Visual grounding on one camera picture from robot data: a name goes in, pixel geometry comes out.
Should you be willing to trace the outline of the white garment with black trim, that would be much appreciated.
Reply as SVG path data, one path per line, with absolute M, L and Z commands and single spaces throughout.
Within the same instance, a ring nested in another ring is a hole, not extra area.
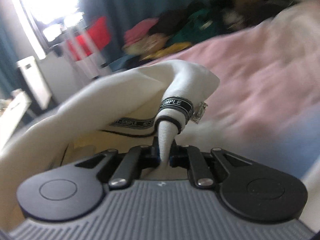
M 161 161 L 219 78 L 202 65 L 169 60 L 99 78 L 16 133 L 1 150 L 1 228 L 22 220 L 16 191 L 27 178 L 78 156 L 67 146 L 92 133 L 107 148 L 127 150 L 159 136 Z

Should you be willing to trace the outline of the white dressing table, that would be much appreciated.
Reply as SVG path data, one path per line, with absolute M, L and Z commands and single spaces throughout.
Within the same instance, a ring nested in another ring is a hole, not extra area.
M 8 104 L 7 109 L 1 115 L 1 149 L 13 135 L 30 105 L 31 100 L 29 96 L 22 90 Z

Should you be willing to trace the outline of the white radiator heater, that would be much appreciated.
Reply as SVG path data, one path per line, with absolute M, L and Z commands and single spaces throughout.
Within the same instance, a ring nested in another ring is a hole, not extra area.
M 46 110 L 52 99 L 52 92 L 41 73 L 35 57 L 26 57 L 18 61 L 17 66 L 40 109 Z

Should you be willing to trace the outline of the pile of colourful clothes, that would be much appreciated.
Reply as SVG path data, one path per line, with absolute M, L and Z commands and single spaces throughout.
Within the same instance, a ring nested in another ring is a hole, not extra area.
M 295 0 L 213 0 L 192 2 L 140 21 L 124 34 L 123 51 L 139 62 L 165 57 L 210 38 L 276 17 Z

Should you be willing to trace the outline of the pink pastel bed sheet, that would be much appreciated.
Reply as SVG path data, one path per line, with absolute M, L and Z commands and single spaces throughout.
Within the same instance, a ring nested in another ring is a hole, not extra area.
M 171 55 L 219 79 L 179 142 L 221 147 L 298 178 L 319 158 L 319 3 Z

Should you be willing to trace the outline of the red bag on stand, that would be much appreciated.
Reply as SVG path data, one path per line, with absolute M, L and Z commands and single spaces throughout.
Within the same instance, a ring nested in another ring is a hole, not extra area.
M 107 18 L 102 16 L 93 22 L 88 28 L 85 29 L 86 34 L 90 37 L 91 41 L 95 44 L 99 51 L 102 51 L 111 41 L 111 34 L 107 27 Z M 84 50 L 85 55 L 89 56 L 92 51 L 89 49 L 83 35 L 75 31 L 75 39 Z

